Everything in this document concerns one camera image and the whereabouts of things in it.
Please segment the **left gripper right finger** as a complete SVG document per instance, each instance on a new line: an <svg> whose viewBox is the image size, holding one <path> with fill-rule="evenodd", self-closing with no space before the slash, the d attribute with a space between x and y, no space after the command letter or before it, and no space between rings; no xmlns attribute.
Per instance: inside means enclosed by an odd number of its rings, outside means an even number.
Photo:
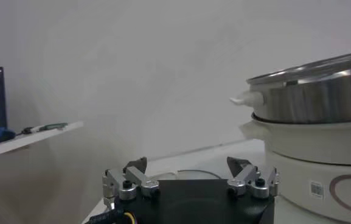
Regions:
<svg viewBox="0 0 351 224"><path fill-rule="evenodd" d="M257 199L278 195L279 173L273 166L260 170L247 159L227 157L232 178L227 180L228 194L238 198L247 192Z"/></svg>

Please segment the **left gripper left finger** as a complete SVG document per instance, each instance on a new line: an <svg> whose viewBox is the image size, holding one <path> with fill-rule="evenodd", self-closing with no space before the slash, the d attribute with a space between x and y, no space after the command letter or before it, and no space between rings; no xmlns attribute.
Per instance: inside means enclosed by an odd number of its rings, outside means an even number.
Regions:
<svg viewBox="0 0 351 224"><path fill-rule="evenodd" d="M154 199L160 194L159 181L145 175L147 158L130 161L122 170L106 169L102 177L103 204L114 209L115 199L132 201L139 192L143 197Z"/></svg>

